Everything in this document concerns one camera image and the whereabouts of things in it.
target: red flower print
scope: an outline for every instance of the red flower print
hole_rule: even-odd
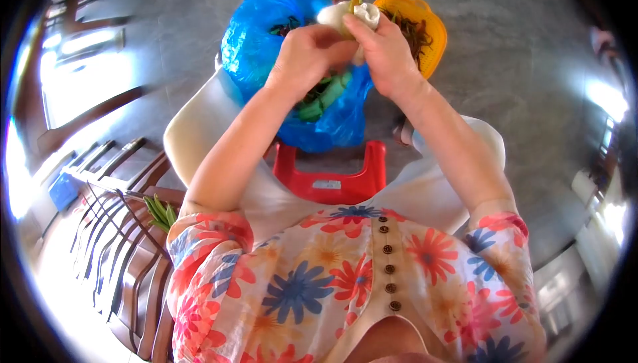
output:
[[[201,240],[220,238],[220,241],[235,240],[245,252],[253,247],[253,231],[248,222],[238,214],[220,212],[219,214],[197,214],[195,225],[202,230],[197,237]]]
[[[536,311],[536,296],[534,290],[529,285],[525,285],[525,292],[522,295],[525,302],[522,304],[522,308],[528,311],[530,314],[537,314]]]
[[[193,360],[193,363],[230,363],[230,359],[217,354],[217,352],[212,349],[206,349]]]
[[[181,352],[178,353],[178,357],[183,354],[182,348],[186,348],[191,354],[195,355],[195,352],[204,339],[202,332],[206,331],[208,334],[214,322],[214,315],[219,311],[219,303],[213,301],[200,302],[199,300],[201,300],[201,298],[198,297],[198,295],[194,297],[187,295],[175,317],[173,349],[179,349]]]
[[[396,211],[394,209],[385,209],[382,208],[381,211],[383,212],[382,216],[387,216],[387,217],[393,217],[396,219],[397,222],[405,222],[405,217],[399,215],[398,213],[396,213]]]
[[[197,272],[197,269],[199,269],[199,267],[202,265],[206,257],[211,253],[213,248],[217,247],[217,245],[219,245],[221,241],[223,240],[220,240],[219,242],[216,242],[214,244],[203,246],[196,250],[192,255],[185,257],[179,265],[183,269],[175,269],[170,277],[170,286],[168,292],[175,295],[176,298],[179,295],[182,295],[188,288],[188,285],[191,283],[191,279],[193,279],[193,276]]]
[[[330,270],[330,274],[335,278],[331,281],[329,287],[340,287],[346,290],[334,294],[334,298],[337,301],[352,301],[357,298],[356,307],[361,307],[366,302],[368,292],[372,288],[372,260],[369,260],[364,265],[365,258],[366,254],[364,253],[354,271],[346,260],[341,263],[343,270]]]
[[[264,359],[262,346],[259,345],[257,346],[256,356],[257,358],[255,359],[251,357],[251,355],[248,355],[248,353],[244,352],[239,363],[312,363],[312,361],[314,360],[314,356],[310,355],[309,353],[307,353],[301,359],[293,360],[295,359],[295,346],[292,344],[288,344],[288,348],[286,348],[286,350],[283,351],[283,353],[279,357],[275,355],[274,351],[270,350],[267,359]]]
[[[500,312],[499,317],[507,317],[511,314],[514,314],[510,319],[510,324],[514,324],[520,321],[523,317],[523,312],[522,309],[518,306],[518,303],[516,303],[514,294],[508,290],[499,290],[496,292],[496,295],[498,297],[504,298],[502,301],[496,303],[499,308],[505,308],[503,311]]]
[[[235,265],[235,269],[233,270],[233,274],[230,276],[230,283],[228,284],[228,290],[226,291],[226,295],[231,298],[241,298],[241,288],[237,284],[237,279],[242,279],[248,284],[254,284],[257,279],[255,278],[255,273],[246,266],[248,260],[253,258],[254,255],[242,255],[237,260],[237,264]]]
[[[200,345],[200,351],[211,348],[219,348],[226,343],[226,335],[217,330],[210,330]]]
[[[448,331],[443,336],[443,339],[448,343],[460,336],[463,350],[467,345],[472,345],[476,348],[479,341],[485,341],[490,337],[489,330],[501,325],[501,322],[494,318],[494,313],[498,310],[498,306],[493,302],[487,301],[490,289],[483,288],[476,292],[474,282],[470,281],[468,282],[468,291],[472,295],[470,317],[463,320],[465,323],[457,322],[458,326],[461,327],[458,333]]]
[[[301,226],[302,228],[309,228],[310,226],[313,226],[317,223],[326,223],[331,219],[330,217],[322,217],[322,214],[323,209],[316,214],[310,215],[306,219],[302,220],[301,223],[299,223],[299,226]]]
[[[365,217],[355,216],[342,216],[331,218],[328,224],[321,227],[321,231],[325,233],[336,233],[343,230],[346,237],[349,239],[356,239],[361,235],[361,229],[363,229],[363,219]]]
[[[350,239],[356,239],[361,234],[363,228],[363,220],[368,219],[363,216],[356,215],[344,215],[344,216],[327,216],[321,217],[323,210],[320,210],[315,215],[308,216],[302,220],[299,226],[301,228],[309,228],[315,224],[325,223],[321,227],[321,231],[325,233],[336,233],[343,230],[345,235]]]
[[[351,326],[355,320],[357,319],[357,314],[355,312],[348,312],[346,315],[346,326],[342,328],[337,328],[337,331],[334,332],[334,336],[337,339],[341,338],[344,332],[346,332],[346,327]]]
[[[478,221],[478,227],[487,227],[492,231],[516,227],[521,231],[525,239],[527,239],[528,236],[527,225],[520,216],[513,212],[500,212],[498,214],[485,216]]]
[[[432,285],[436,285],[437,276],[440,276],[443,281],[447,281],[445,272],[456,273],[454,267],[445,261],[456,260],[459,257],[459,253],[453,249],[446,251],[453,244],[454,241],[446,234],[429,228],[423,243],[416,235],[412,235],[412,247],[406,250],[416,255],[415,259],[423,267],[426,277],[429,274],[432,277]]]

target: stool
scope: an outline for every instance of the stool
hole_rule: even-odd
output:
[[[300,172],[295,168],[297,149],[277,143],[272,172],[294,195],[317,203],[355,205],[385,187],[385,144],[366,143],[363,169],[354,175]]]

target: yellow plastic basket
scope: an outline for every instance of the yellow plastic basket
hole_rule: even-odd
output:
[[[441,61],[447,45],[447,32],[441,19],[423,0],[375,0],[374,5],[389,13],[399,12],[410,21],[426,21],[426,32],[432,36],[432,44],[421,48],[419,64],[421,74],[428,79]]]

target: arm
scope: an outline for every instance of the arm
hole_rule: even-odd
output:
[[[239,113],[206,155],[185,201],[216,211],[238,208],[264,152],[288,112],[332,66],[349,61],[357,50],[325,25],[288,33],[264,87]]]
[[[399,27],[384,15],[376,33],[353,16],[344,23],[364,49],[374,86],[400,107],[423,136],[470,215],[492,201],[514,207],[511,187],[489,148],[423,79]]]

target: hand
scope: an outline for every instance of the hand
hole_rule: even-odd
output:
[[[398,103],[415,96],[427,82],[412,59],[401,30],[384,14],[381,14],[376,33],[353,15],[345,15],[343,23],[363,47],[372,81],[379,93]]]
[[[283,90],[300,101],[331,67],[352,60],[359,44],[344,40],[327,25],[309,25],[292,30],[281,44],[275,66],[264,88]]]

